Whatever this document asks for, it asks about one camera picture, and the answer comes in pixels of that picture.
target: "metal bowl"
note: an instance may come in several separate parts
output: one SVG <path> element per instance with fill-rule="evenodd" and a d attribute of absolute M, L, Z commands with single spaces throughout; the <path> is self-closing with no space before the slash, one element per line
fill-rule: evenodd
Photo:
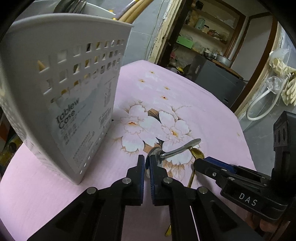
<path fill-rule="evenodd" d="M 217 57 L 216 57 L 216 60 L 219 61 L 220 63 L 226 65 L 227 67 L 230 67 L 231 65 L 231 60 L 229 60 L 228 58 L 218 54 Z"/>
<path fill-rule="evenodd" d="M 206 56 L 207 58 L 212 58 L 215 59 L 215 55 L 207 53 L 207 52 L 203 52 L 203 55 Z"/>

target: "table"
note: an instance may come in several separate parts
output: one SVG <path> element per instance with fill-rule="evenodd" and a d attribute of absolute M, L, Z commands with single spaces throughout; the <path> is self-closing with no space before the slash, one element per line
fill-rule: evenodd
<path fill-rule="evenodd" d="M 0 219 L 16 241 L 34 232 L 90 186 L 109 187 L 126 176 L 139 154 L 156 145 L 164 151 L 201 138 L 198 148 L 221 161 L 255 169 L 236 116 L 218 99 L 190 80 L 147 61 L 120 70 L 114 120 L 79 185 L 42 165 L 22 145 L 0 182 Z M 194 159 L 185 151 L 163 162 L 168 175 L 188 184 Z M 222 198 L 214 180 L 198 174 L 192 188 L 206 186 L 242 218 L 246 212 Z M 122 240 L 170 240 L 168 207 L 154 207 L 149 180 L 144 202 L 126 207 Z"/>

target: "bottle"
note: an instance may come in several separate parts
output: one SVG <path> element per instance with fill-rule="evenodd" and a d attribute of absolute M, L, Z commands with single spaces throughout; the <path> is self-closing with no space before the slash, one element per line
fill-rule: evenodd
<path fill-rule="evenodd" d="M 203 31 L 204 33 L 207 34 L 209 30 L 210 30 L 210 27 L 209 27 L 208 25 L 204 25 L 204 26 L 203 26 L 202 31 Z"/>
<path fill-rule="evenodd" d="M 196 25 L 195 25 L 195 28 L 201 30 L 202 27 L 204 26 L 204 24 L 205 24 L 205 20 L 204 20 L 203 18 L 199 18 L 199 19 L 197 20 L 197 23 L 196 23 Z"/>

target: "tile wall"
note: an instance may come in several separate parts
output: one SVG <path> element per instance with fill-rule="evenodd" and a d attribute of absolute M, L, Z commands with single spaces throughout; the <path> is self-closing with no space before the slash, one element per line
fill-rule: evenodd
<path fill-rule="evenodd" d="M 113 10 L 116 14 L 129 4 L 131 0 L 88 0 L 88 2 L 107 10 Z M 123 59 L 123 65 L 137 60 L 147 60 L 168 3 L 169 0 L 154 0 L 135 20 Z"/>
<path fill-rule="evenodd" d="M 285 35 L 283 48 L 291 49 L 287 64 L 288 66 L 296 68 L 296 49 L 287 34 Z M 269 93 L 264 99 L 258 102 L 254 106 L 253 115 L 251 116 L 257 116 L 258 114 L 264 113 L 270 107 L 274 96 L 275 95 Z M 284 110 L 296 114 L 296 107 L 291 104 L 286 106 L 283 101 L 280 100 L 270 113 L 261 120 L 253 122 L 248 121 L 246 118 L 240 120 L 257 171 L 268 175 L 271 175 L 275 156 L 275 152 L 273 151 L 273 124 Z"/>

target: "screw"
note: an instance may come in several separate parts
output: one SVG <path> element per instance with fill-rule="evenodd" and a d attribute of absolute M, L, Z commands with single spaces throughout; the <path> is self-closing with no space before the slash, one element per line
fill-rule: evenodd
<path fill-rule="evenodd" d="M 171 183 L 171 182 L 173 181 L 173 179 L 170 178 L 170 177 L 165 177 L 165 178 L 163 179 L 163 181 L 164 181 L 165 183 Z"/>
<path fill-rule="evenodd" d="M 207 193 L 207 188 L 206 187 L 199 187 L 198 191 L 202 194 L 205 194 L 205 193 Z"/>
<path fill-rule="evenodd" d="M 88 189 L 86 190 L 86 192 L 87 192 L 88 194 L 94 194 L 94 193 L 96 192 L 96 188 L 94 188 L 94 187 L 90 187 L 90 188 L 88 188 Z"/>
<path fill-rule="evenodd" d="M 124 179 L 122 179 L 122 182 L 124 184 L 129 184 L 131 182 L 131 179 L 129 177 L 125 177 Z"/>

